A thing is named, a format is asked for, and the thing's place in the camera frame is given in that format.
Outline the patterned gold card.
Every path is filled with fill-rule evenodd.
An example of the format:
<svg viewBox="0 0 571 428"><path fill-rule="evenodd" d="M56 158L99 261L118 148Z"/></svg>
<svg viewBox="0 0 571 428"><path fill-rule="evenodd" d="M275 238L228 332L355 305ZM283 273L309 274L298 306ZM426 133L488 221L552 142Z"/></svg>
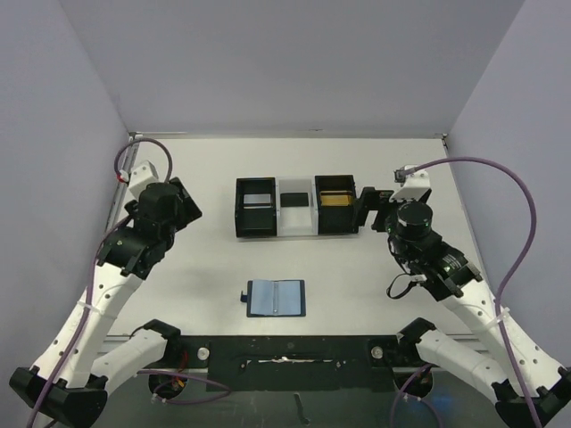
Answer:
<svg viewBox="0 0 571 428"><path fill-rule="evenodd" d="M319 193L322 207L347 207L353 205L354 195L350 191L334 190Z"/></svg>

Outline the black card from holder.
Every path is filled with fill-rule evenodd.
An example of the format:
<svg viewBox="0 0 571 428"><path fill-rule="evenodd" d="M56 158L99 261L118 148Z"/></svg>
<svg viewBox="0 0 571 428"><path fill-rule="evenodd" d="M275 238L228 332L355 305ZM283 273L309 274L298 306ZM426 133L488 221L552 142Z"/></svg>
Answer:
<svg viewBox="0 0 571 428"><path fill-rule="evenodd" d="M282 193L280 204L283 208L300 208L310 205L310 197L307 193Z"/></svg>

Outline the blue leather card holder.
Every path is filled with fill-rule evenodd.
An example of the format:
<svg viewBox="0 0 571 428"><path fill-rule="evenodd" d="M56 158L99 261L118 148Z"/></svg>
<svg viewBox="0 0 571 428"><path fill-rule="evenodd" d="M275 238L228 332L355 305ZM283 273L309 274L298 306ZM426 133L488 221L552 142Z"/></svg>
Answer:
<svg viewBox="0 0 571 428"><path fill-rule="evenodd" d="M240 301L247 317L305 317L305 281L254 279L241 292Z"/></svg>

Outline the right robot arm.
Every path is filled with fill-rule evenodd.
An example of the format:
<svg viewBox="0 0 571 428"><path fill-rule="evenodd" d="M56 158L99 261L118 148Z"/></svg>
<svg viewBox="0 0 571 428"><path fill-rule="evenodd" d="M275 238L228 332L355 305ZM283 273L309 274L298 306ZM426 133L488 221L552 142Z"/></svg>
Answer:
<svg viewBox="0 0 571 428"><path fill-rule="evenodd" d="M409 279L407 288L424 288L487 352L456 342L422 317L398 332L399 352L472 386L507 426L543 427L570 401L570 370L545 353L509 309L495 305L497 298L476 265L433 230L429 194L398 201L390 190L366 187L354 203L353 223L364 226L374 211L372 229L387 235L388 250Z"/></svg>

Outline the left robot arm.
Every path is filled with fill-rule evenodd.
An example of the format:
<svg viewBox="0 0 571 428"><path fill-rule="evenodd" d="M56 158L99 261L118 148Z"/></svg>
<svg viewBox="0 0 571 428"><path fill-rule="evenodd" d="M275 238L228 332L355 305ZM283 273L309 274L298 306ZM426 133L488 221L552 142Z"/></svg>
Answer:
<svg viewBox="0 0 571 428"><path fill-rule="evenodd" d="M90 427L107 399L139 370L179 352L178 328L153 319L133 338L99 356L130 297L173 247L177 232L202 212L182 182L149 180L132 192L128 215L104 236L85 291L44 353L18 367L9 385L38 415L67 427Z"/></svg>

